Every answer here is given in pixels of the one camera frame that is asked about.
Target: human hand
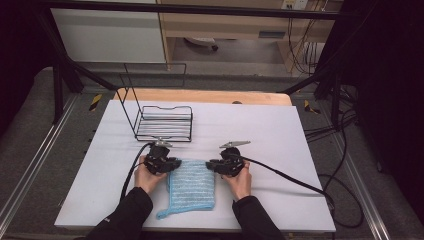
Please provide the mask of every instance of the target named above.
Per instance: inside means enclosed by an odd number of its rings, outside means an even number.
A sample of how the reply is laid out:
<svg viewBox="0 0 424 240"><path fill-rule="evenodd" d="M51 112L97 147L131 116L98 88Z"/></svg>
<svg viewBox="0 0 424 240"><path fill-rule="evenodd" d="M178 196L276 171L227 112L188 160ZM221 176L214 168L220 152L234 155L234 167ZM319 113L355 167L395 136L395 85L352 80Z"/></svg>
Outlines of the human hand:
<svg viewBox="0 0 424 240"><path fill-rule="evenodd" d="M252 174L249 172L249 167L250 162L244 161L244 167L237 176L221 175L228 185L230 185L231 192L236 198L236 201L251 195Z"/></svg>
<svg viewBox="0 0 424 240"><path fill-rule="evenodd" d="M153 174L144 165L146 156L141 156L137 170L134 172L134 187L141 187L147 194L150 194L156 185L166 177L166 173Z"/></svg>

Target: folded towel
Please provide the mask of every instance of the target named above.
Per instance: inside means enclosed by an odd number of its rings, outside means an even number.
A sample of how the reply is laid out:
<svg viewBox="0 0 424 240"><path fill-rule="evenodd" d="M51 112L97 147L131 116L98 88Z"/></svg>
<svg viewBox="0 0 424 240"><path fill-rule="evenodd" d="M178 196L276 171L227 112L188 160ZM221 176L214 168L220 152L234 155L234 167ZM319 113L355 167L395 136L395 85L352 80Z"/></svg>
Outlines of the folded towel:
<svg viewBox="0 0 424 240"><path fill-rule="evenodd" d="M169 208L158 212L157 219L173 213L212 210L215 206L213 171L203 160L181 160L181 166L168 173Z"/></svg>

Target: wire rack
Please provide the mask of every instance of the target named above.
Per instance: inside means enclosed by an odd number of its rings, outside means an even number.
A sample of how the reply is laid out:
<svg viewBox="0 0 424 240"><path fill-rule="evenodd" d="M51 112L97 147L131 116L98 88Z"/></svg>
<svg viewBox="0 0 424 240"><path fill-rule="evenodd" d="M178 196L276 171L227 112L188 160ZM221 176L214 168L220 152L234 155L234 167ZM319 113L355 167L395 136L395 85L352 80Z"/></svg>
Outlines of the wire rack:
<svg viewBox="0 0 424 240"><path fill-rule="evenodd" d="M128 71L120 74L123 91L118 90L116 93L134 137L138 141L164 139L168 142L191 142L192 108L190 106L140 106L132 76L134 73Z"/></svg>

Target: person's left hand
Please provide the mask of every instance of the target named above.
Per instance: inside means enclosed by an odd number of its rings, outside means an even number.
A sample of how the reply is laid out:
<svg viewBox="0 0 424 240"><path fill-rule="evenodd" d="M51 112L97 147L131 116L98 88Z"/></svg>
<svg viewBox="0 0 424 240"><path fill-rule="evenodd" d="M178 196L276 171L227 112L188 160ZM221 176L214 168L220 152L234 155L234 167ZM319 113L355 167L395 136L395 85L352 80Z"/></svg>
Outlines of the person's left hand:
<svg viewBox="0 0 424 240"><path fill-rule="evenodd" d="M166 173L152 174L144 165L146 156L141 156L137 170L134 172L134 187L141 187L147 194L150 194L156 185L166 177Z"/></svg>

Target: white table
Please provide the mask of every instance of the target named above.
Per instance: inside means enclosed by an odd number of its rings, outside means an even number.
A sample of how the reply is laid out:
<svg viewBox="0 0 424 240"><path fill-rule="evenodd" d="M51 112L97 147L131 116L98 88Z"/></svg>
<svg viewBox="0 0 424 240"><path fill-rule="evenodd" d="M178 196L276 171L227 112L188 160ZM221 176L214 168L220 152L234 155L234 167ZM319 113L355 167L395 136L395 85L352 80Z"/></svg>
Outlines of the white table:
<svg viewBox="0 0 424 240"><path fill-rule="evenodd" d="M127 110L136 111L134 101ZM169 156L210 160L228 141L249 140L241 154L321 189L295 107L220 103L141 102L141 105L193 109L193 140L174 143ZM91 228L119 202L128 170L145 142L135 140L119 101L111 100L87 155L69 191L55 225L68 229ZM252 194L257 196L282 231L333 232L335 226L323 196L291 183L261 166L251 164ZM193 211L157 220L168 207L165 182L151 196L154 208L144 223L152 231L238 231L231 209L232 194L216 177L213 211Z"/></svg>

